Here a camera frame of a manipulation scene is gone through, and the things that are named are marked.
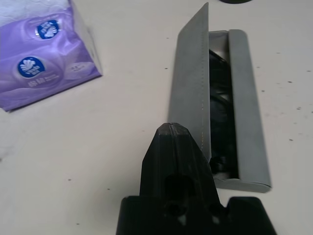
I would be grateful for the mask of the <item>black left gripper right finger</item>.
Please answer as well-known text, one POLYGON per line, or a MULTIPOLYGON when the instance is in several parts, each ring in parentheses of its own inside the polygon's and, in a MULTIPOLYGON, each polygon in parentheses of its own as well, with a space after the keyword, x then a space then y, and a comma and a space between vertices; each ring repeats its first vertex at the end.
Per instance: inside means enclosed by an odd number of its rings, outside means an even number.
POLYGON ((187 128, 172 124, 178 175, 186 184, 189 200, 199 201, 204 208, 219 206, 220 200, 208 160, 187 128))

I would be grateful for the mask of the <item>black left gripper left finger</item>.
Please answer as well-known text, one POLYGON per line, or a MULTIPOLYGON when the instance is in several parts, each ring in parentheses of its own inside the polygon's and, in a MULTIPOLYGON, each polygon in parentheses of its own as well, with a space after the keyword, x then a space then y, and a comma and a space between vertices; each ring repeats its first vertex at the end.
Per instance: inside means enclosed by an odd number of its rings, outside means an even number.
POLYGON ((178 123, 157 128, 141 168, 140 196, 180 197, 181 183, 177 159, 178 123))

